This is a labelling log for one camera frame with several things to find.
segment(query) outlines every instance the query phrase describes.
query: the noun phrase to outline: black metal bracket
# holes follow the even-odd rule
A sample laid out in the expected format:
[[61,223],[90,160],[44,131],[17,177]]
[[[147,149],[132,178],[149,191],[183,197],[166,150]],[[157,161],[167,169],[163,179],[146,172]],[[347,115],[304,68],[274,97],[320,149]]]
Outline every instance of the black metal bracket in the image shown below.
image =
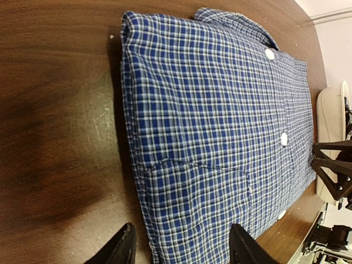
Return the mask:
[[[323,180],[329,192],[336,201],[352,194],[352,162],[334,160],[322,152],[322,150],[339,150],[352,152],[352,140],[339,141],[333,143],[316,143],[313,146],[315,158],[311,164],[318,176]],[[341,175],[335,183],[322,169],[322,167],[332,170]]]

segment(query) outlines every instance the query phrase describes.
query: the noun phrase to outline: white wall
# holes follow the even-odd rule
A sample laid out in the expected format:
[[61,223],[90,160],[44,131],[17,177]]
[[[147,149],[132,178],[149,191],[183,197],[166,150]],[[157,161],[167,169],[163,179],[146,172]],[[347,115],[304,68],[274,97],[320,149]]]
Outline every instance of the white wall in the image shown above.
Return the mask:
[[332,228],[334,225],[352,227],[352,211],[345,208],[347,203],[338,210],[335,206],[328,204],[323,225]]
[[332,11],[352,7],[352,0],[295,0],[299,6],[313,17]]
[[352,18],[316,25],[324,60],[327,85],[339,87],[343,80],[352,89]]

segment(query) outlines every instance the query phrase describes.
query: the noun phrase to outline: blue plaid shirt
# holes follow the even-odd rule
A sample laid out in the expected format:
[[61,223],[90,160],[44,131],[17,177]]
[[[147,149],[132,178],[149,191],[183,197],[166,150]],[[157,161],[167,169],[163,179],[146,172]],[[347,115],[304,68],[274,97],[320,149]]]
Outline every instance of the blue plaid shirt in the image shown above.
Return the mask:
[[228,263],[233,223],[258,237],[315,179],[306,64],[259,24],[208,8],[195,20],[126,12],[122,46],[153,261]]

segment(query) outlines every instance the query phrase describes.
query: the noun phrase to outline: wall molding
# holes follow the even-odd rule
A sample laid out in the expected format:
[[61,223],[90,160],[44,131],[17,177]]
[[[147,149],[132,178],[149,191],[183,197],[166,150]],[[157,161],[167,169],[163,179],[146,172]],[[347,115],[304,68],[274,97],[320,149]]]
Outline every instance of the wall molding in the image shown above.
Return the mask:
[[314,15],[311,17],[314,24],[322,24],[330,21],[351,18],[352,17],[352,8],[345,8],[336,10],[329,13]]

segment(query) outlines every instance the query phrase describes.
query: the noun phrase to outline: shirt collar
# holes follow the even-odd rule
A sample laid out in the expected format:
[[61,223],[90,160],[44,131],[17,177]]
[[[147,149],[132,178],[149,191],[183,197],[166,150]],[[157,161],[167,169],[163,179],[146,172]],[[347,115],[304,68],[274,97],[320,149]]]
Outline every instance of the shirt collar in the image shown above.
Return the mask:
[[195,20],[209,24],[220,24],[258,40],[263,45],[280,50],[275,40],[261,25],[240,13],[224,12],[211,8],[200,8],[195,14]]

